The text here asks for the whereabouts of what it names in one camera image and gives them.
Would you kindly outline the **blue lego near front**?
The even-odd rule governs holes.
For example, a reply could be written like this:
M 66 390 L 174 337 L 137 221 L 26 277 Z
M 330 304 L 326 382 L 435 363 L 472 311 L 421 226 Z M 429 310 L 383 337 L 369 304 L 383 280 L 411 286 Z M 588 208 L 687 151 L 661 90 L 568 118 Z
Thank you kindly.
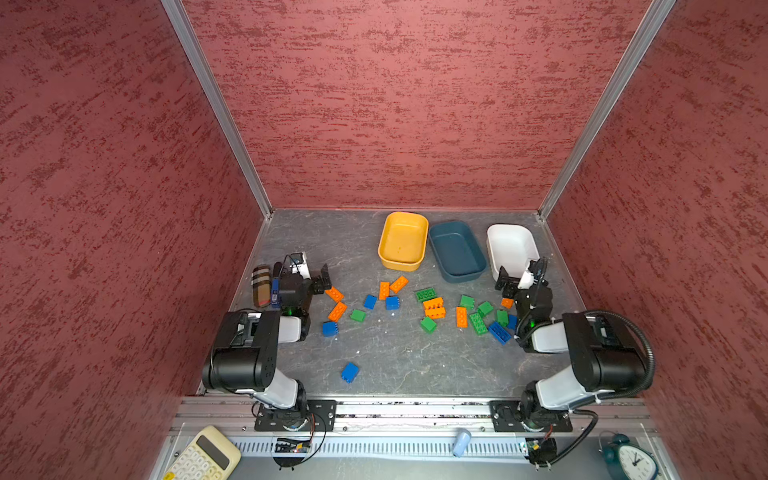
M 341 379 L 346 383 L 351 384 L 357 377 L 359 371 L 360 369 L 356 364 L 349 362 L 341 372 Z

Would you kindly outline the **teal alarm clock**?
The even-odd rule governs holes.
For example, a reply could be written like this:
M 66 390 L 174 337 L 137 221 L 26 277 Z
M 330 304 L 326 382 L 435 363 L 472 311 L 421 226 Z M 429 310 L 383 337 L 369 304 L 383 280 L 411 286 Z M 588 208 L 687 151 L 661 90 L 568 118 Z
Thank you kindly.
M 624 434 L 614 434 L 601 446 L 601 455 L 613 480 L 653 480 L 659 475 L 653 456 L 634 445 Z

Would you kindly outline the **green lego by right arm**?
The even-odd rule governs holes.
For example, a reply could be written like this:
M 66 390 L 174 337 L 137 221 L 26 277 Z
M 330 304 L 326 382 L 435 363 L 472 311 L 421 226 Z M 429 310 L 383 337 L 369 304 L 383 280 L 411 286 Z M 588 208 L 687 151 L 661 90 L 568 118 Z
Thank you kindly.
M 509 314 L 505 310 L 497 310 L 496 311 L 496 322 L 504 327 L 507 328 L 509 325 Z

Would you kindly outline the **blue pen-like object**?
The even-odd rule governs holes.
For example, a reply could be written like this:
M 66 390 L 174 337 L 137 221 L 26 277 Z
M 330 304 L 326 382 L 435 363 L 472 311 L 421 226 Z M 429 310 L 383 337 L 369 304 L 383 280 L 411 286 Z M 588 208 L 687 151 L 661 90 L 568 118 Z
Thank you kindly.
M 273 265 L 272 274 L 271 274 L 271 283 L 270 283 L 270 307 L 273 309 L 278 309 L 280 307 L 280 277 L 282 274 L 282 267 L 283 264 L 281 262 L 276 262 Z

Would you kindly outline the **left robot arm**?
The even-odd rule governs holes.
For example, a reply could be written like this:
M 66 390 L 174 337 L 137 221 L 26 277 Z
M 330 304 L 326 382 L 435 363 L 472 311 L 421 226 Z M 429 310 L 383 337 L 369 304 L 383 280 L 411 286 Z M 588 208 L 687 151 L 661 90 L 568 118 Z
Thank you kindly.
M 249 396 L 280 420 L 307 420 L 306 390 L 278 369 L 278 347 L 306 340 L 312 299 L 331 288 L 328 266 L 311 270 L 303 252 L 256 266 L 251 275 L 254 306 L 225 314 L 202 369 L 204 388 Z

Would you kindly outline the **blue lego left middle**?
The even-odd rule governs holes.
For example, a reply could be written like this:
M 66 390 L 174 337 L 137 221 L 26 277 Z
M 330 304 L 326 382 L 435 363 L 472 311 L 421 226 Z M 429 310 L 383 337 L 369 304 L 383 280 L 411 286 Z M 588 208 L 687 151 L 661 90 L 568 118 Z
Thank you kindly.
M 322 335 L 324 337 L 334 337 L 339 333 L 338 323 L 327 321 L 322 324 Z

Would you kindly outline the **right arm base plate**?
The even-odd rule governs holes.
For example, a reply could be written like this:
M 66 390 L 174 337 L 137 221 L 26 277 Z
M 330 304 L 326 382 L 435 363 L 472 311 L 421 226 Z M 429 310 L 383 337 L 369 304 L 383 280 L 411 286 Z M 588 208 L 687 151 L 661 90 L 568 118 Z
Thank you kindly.
M 491 400 L 490 418 L 497 433 L 571 433 L 567 411 L 521 406 L 518 400 Z

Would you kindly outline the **green small lego left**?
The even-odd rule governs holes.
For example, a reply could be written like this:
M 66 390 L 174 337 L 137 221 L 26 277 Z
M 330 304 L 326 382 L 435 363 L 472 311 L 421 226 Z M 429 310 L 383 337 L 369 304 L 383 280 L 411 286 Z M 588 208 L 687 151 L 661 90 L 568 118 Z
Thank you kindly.
M 353 321 L 362 323 L 366 319 L 366 313 L 361 310 L 353 310 L 352 313 L 350 314 L 350 318 Z

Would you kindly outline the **light blue small cylinder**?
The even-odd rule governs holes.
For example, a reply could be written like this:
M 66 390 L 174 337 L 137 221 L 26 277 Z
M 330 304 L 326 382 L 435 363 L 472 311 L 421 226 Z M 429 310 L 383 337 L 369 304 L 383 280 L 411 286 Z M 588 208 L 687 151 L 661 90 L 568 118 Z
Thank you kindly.
M 465 428 L 459 428 L 456 431 L 456 436 L 454 439 L 454 444 L 452 447 L 452 455 L 455 458 L 461 458 L 465 455 L 465 452 L 467 451 L 467 448 L 472 440 L 472 434 L 469 430 Z

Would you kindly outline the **blue square lego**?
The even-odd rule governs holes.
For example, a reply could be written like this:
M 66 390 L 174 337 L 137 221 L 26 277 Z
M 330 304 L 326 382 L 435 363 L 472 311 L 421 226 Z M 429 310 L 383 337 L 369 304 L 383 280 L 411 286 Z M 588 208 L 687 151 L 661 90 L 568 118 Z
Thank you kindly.
M 385 300 L 385 308 L 387 310 L 398 310 L 400 307 L 400 298 L 397 296 L 390 296 Z

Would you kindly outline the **green small lego centre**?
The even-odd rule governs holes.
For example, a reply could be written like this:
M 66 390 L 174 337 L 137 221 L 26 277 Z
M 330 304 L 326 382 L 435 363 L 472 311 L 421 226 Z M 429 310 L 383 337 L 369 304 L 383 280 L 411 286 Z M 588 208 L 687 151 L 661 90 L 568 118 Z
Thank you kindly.
M 429 317 L 424 317 L 420 322 L 420 326 L 425 332 L 433 333 L 437 328 L 437 323 Z

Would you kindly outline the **blue long lego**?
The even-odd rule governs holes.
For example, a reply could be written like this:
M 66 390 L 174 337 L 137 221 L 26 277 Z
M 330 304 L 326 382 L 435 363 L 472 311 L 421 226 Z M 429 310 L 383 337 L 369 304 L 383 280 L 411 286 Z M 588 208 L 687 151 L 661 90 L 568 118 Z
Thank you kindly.
M 498 322 L 491 323 L 488 326 L 488 331 L 502 345 L 507 344 L 512 339 L 512 335 Z

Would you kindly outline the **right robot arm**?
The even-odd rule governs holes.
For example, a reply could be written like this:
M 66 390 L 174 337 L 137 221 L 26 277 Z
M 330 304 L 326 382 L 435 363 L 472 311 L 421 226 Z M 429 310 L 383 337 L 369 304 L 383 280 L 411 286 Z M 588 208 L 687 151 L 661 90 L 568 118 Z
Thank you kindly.
M 516 319 L 495 323 L 494 336 L 515 341 L 527 353 L 569 358 L 568 366 L 530 382 L 512 403 L 512 417 L 531 431 L 553 425 L 562 412 L 634 397 L 652 385 L 656 370 L 650 341 L 625 316 L 597 309 L 554 318 L 547 270 L 548 261 L 540 258 L 518 277 L 503 265 L 495 277 L 495 288 L 513 302 Z

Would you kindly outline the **teal plastic bin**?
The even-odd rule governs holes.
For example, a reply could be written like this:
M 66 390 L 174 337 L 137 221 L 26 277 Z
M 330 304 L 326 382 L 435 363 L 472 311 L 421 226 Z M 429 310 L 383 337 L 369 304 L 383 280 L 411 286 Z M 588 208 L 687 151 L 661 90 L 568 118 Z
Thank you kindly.
M 441 275 L 448 283 L 477 280 L 488 266 L 475 235 L 463 221 L 431 226 L 428 239 Z

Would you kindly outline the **plaid checkered pouch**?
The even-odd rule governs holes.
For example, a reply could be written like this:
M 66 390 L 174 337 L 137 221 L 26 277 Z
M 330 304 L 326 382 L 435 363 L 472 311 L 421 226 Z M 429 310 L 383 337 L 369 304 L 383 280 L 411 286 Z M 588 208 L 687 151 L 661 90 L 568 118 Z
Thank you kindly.
M 268 265 L 258 265 L 253 269 L 251 288 L 254 307 L 268 307 L 271 303 L 271 269 Z

